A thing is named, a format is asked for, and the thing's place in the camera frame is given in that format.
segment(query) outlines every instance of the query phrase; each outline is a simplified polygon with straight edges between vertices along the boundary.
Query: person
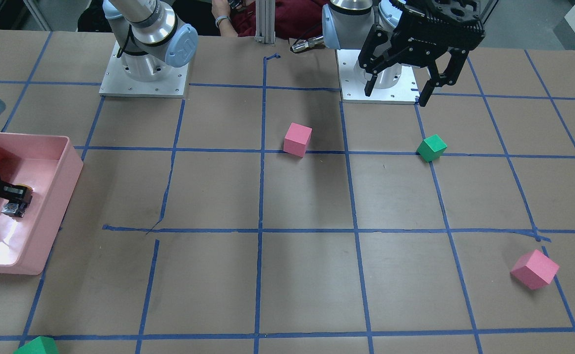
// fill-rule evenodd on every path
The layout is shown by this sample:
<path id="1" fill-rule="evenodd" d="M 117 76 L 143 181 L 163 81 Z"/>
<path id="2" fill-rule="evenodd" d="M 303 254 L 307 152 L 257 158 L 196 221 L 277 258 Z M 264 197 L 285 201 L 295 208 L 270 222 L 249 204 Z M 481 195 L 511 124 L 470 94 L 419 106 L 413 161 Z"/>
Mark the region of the person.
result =
<path id="1" fill-rule="evenodd" d="M 322 9 L 328 0 L 276 0 L 274 32 L 278 38 L 310 38 L 322 34 Z M 190 23 L 200 35 L 227 37 L 254 36 L 257 18 L 254 0 L 244 0 L 231 9 L 227 0 L 211 5 L 197 0 L 176 0 L 172 5 L 181 20 Z"/>

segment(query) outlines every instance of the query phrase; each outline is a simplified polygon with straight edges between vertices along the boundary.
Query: red clothing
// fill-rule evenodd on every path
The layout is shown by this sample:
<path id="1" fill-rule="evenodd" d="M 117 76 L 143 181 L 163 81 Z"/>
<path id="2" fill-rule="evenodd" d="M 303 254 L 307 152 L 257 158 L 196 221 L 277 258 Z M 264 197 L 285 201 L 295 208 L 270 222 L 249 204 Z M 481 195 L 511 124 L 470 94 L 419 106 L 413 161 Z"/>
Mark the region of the red clothing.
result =
<path id="1" fill-rule="evenodd" d="M 316 24 L 322 23 L 323 5 L 329 0 L 276 0 L 274 33 L 278 38 L 299 38 Z M 257 27 L 256 4 L 250 4 L 240 13 L 233 13 L 231 23 L 240 37 L 254 36 Z M 322 34 L 322 26 L 306 38 Z"/>

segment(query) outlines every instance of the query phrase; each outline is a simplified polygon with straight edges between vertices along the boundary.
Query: pink plastic container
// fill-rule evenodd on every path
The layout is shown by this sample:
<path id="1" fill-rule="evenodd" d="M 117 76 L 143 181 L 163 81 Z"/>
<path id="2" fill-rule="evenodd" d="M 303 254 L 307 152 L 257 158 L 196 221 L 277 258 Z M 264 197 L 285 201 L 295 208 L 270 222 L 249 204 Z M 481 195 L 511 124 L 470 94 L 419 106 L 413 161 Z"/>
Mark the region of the pink plastic container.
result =
<path id="1" fill-rule="evenodd" d="M 40 274 L 83 162 L 68 137 L 0 133 L 0 176 L 33 189 L 23 218 L 1 213 L 0 273 Z"/>

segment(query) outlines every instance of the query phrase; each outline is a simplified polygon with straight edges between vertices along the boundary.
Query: black cable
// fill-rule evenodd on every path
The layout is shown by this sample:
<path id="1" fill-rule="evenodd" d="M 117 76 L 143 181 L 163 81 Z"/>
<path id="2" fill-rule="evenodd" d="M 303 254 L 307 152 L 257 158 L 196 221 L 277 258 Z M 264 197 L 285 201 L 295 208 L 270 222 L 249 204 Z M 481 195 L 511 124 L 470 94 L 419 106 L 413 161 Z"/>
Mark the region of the black cable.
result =
<path id="1" fill-rule="evenodd" d="M 305 33 L 301 34 L 301 36 L 300 36 L 297 40 L 295 40 L 294 43 L 292 43 L 292 45 L 290 45 L 290 47 L 289 47 L 290 52 L 294 53 L 294 50 L 292 50 L 292 47 L 293 47 L 296 43 L 298 43 L 299 40 L 302 40 L 303 38 L 305 38 L 305 36 L 306 36 L 307 34 L 309 34 L 311 31 L 315 30 L 318 26 L 322 26 L 322 22 L 319 22 L 319 23 L 317 23 L 316 25 L 313 25 L 310 29 L 306 30 Z"/>
<path id="2" fill-rule="evenodd" d="M 124 50 L 126 50 L 126 46 L 128 46 L 130 36 L 132 36 L 132 25 L 128 25 L 128 34 L 126 34 L 126 42 L 124 42 L 123 47 L 119 48 L 119 51 L 117 52 L 117 59 L 121 58 L 121 54 L 123 54 Z"/>

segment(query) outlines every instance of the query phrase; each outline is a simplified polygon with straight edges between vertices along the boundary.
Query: pink cube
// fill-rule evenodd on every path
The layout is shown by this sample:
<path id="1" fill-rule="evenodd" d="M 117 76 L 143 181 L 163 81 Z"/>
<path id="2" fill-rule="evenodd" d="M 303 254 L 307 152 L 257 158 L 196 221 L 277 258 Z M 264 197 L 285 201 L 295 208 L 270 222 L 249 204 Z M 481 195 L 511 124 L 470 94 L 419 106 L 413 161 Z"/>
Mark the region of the pink cube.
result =
<path id="1" fill-rule="evenodd" d="M 530 289 L 536 290 L 550 285 L 557 271 L 559 271 L 559 265 L 535 249 L 521 256 L 510 274 Z"/>
<path id="2" fill-rule="evenodd" d="M 283 151 L 303 157 L 307 151 L 307 144 L 310 143 L 310 138 L 312 138 L 312 128 L 292 123 L 287 130 L 285 139 L 283 139 Z"/>

